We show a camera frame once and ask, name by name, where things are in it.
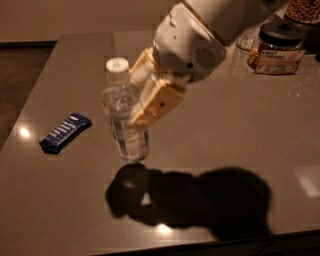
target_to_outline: plastic water bottle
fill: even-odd
[[[124,58],[112,58],[106,63],[107,87],[102,103],[121,158],[133,163],[144,159],[149,151],[146,128],[130,124],[132,108],[140,100],[140,91],[130,83],[129,63]]]

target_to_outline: jar lid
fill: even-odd
[[[122,84],[129,80],[129,62],[121,57],[112,58],[106,63],[107,77],[116,84]]]
[[[284,19],[275,19],[260,27],[259,37],[269,44],[280,46],[293,46],[300,43],[303,32],[292,25],[292,22]]]

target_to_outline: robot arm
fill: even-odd
[[[225,59],[225,46],[262,22],[285,0],[185,0],[159,25],[153,47],[131,69],[142,91],[131,122],[149,126],[184,98],[186,84],[206,78]]]

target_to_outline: white bottle cap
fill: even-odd
[[[129,62],[125,58],[112,58],[107,61],[107,77],[116,84],[129,81]]]

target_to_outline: water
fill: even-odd
[[[139,102],[139,90],[132,84],[109,87],[103,93],[103,101],[121,158],[128,162],[145,158],[149,151],[148,130],[129,123],[130,112]]]

